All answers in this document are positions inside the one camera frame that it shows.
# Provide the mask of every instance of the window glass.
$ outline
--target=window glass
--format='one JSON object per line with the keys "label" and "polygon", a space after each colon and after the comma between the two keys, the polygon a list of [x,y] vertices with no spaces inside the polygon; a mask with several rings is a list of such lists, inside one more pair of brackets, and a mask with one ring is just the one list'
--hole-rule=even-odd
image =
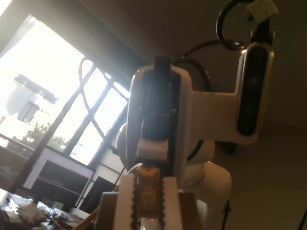
{"label": "window glass", "polygon": [[82,96],[79,94],[72,104],[71,109],[57,128],[54,136],[48,142],[48,145],[59,151],[64,151],[86,115],[87,110],[83,104]]}
{"label": "window glass", "polygon": [[91,75],[87,84],[84,86],[84,93],[90,108],[93,107],[102,91],[105,89],[106,84],[107,81],[105,80],[103,74],[99,71],[99,69],[96,69]]}
{"label": "window glass", "polygon": [[126,175],[126,174],[127,174],[127,170],[125,169],[125,170],[123,171],[123,173],[120,175],[120,178],[119,178],[119,180],[117,181],[116,185],[119,185],[119,184],[120,184],[120,180],[121,180],[121,178],[122,178],[122,175]]}
{"label": "window glass", "polygon": [[114,86],[125,96],[130,98],[130,92],[128,92],[124,87],[122,87],[117,82],[114,83]]}
{"label": "window glass", "polygon": [[97,152],[102,138],[98,134],[92,122],[86,127],[78,143],[72,150],[70,156],[77,161],[88,165]]}
{"label": "window glass", "polygon": [[[110,144],[112,144],[115,148],[117,147],[117,134],[114,136],[113,140]],[[105,153],[103,154],[100,162],[111,169],[114,169],[117,172],[121,172],[124,168],[119,156],[115,155],[111,149],[107,148]]]}
{"label": "window glass", "polygon": [[[0,1],[0,10],[4,2],[8,1]],[[39,142],[77,90],[78,67],[83,57],[45,24],[29,15],[0,53],[0,117],[5,117],[0,133],[35,149],[33,141],[27,140]],[[91,65],[90,61],[84,62],[84,75]],[[72,119],[75,126],[85,116],[80,103],[79,108]],[[67,127],[71,126],[63,131],[65,140],[74,132]]]}
{"label": "window glass", "polygon": [[106,135],[109,129],[126,106],[127,101],[121,97],[113,88],[110,89],[106,98],[94,115],[102,132]]}

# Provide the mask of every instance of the white tag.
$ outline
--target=white tag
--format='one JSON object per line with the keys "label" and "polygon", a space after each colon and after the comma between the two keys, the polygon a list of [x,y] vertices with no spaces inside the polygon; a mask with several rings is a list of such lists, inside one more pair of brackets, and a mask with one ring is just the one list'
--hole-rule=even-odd
{"label": "white tag", "polygon": [[272,0],[255,0],[246,7],[253,15],[257,23],[272,17],[279,13],[275,3]]}

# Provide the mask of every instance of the tree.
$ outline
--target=tree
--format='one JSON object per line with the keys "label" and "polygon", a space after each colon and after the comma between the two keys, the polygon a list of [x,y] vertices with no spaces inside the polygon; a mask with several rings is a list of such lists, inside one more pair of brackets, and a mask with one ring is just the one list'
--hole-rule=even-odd
{"label": "tree", "polygon": [[[20,140],[16,136],[13,137],[14,140],[19,141],[20,143],[36,149],[38,144],[43,139],[44,135],[49,130],[51,124],[47,123],[47,126],[39,125],[37,122],[33,125],[33,130],[29,130],[27,134]],[[48,145],[50,147],[55,148],[56,150],[62,151],[66,147],[67,142],[65,142],[65,139],[62,137],[52,136],[50,141],[48,142]],[[16,145],[15,143],[9,142],[7,145],[7,148],[9,150],[12,150],[15,153],[18,153],[26,158],[30,158],[32,155],[32,152],[29,150],[24,149],[20,145]]]}

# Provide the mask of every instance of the white building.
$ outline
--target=white building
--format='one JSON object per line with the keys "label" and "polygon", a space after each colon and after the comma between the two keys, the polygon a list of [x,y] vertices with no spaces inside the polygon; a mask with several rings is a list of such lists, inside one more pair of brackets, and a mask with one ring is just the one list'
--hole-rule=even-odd
{"label": "white building", "polygon": [[1,134],[22,139],[35,122],[46,125],[55,119],[58,97],[26,76],[18,74],[15,78],[7,78],[0,90]]}

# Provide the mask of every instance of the window frame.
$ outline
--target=window frame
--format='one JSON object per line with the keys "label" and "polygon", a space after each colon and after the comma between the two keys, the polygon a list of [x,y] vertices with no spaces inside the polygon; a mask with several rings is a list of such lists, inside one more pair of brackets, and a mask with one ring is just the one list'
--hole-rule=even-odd
{"label": "window frame", "polygon": [[[146,65],[146,62],[144,62],[134,52],[129,50],[129,48],[126,47],[123,42],[111,34],[106,27],[98,22],[85,8],[79,4],[78,1],[75,0],[47,0],[39,2],[36,0],[13,0],[0,16],[0,30],[3,32],[3,36],[0,37],[0,56],[1,52],[29,15],[32,15],[39,21],[43,22],[51,30],[94,62],[99,69],[105,69],[105,71],[112,76],[113,83],[117,82],[126,90],[129,90],[130,88],[130,81],[134,72],[139,67]],[[94,69],[91,68],[88,74],[86,74],[83,79],[84,85],[89,80],[93,72]],[[25,168],[21,172],[21,176],[16,179],[10,190],[11,192],[15,192],[22,183],[22,175],[25,174],[23,172],[27,172],[31,169],[37,155],[40,153],[43,146],[51,139],[52,135],[61,124],[63,118],[70,110],[80,92],[81,91],[78,88],[66,102],[62,108],[62,111],[53,122],[46,135],[43,137],[41,143],[33,152],[31,158],[28,160]],[[127,117],[127,109],[128,104],[120,113],[119,117],[108,133],[105,134],[107,142],[110,142],[118,133],[121,125]],[[94,114],[88,114],[86,116],[88,118],[84,119],[86,121],[83,121],[76,130],[74,138],[72,138],[73,142],[78,142],[87,125],[91,122],[91,116],[94,116]],[[95,169],[98,164],[104,165],[100,163],[100,159],[108,149],[106,141],[102,141],[97,152],[94,154],[92,160],[88,164],[91,169]],[[124,168],[121,173],[117,172],[118,179],[116,180],[116,183],[120,179],[123,171]]]}
{"label": "window frame", "polygon": [[5,121],[5,119],[6,119],[6,117],[4,117],[4,116],[0,117],[0,125]]}

